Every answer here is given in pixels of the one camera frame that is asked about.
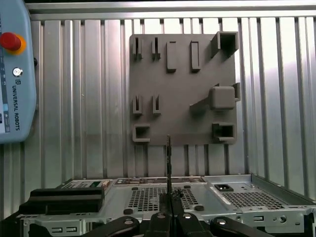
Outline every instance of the gray fixture board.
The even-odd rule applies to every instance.
[[[236,140],[237,32],[132,35],[130,124],[134,143],[232,144]]]

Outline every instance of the perforated metal grille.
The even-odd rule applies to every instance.
[[[153,187],[133,190],[128,207],[134,207],[137,211],[158,211],[159,195],[162,193],[166,193],[166,188]],[[182,189],[182,193],[184,195],[181,198],[183,209],[190,209],[190,205],[198,204],[191,189]]]
[[[235,207],[265,206],[270,210],[281,209],[282,204],[265,193],[222,193]]]

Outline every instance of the black plastic bracket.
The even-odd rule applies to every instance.
[[[19,207],[20,214],[67,215],[70,213],[98,212],[103,203],[102,188],[89,189],[35,189],[26,203]]]
[[[177,234],[183,237],[214,237],[209,231],[204,229],[198,218],[192,213],[184,213],[176,217]]]
[[[149,228],[144,237],[170,237],[172,216],[165,213],[156,213],[152,215]]]
[[[229,58],[238,50],[238,33],[219,31],[211,40],[211,58],[219,51]]]
[[[272,235],[247,226],[225,216],[210,222],[210,229],[216,236],[272,237]]]
[[[131,216],[119,217],[82,237],[132,237],[139,233],[139,221]]]

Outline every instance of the universal robots logo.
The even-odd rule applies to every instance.
[[[22,74],[22,70],[15,68],[13,70],[13,74],[16,77],[19,77]],[[14,121],[15,121],[15,130],[20,130],[20,116],[19,116],[19,104],[18,104],[18,93],[17,86],[21,84],[21,80],[19,78],[15,79],[15,85],[12,87],[13,92],[13,107],[14,107]]]

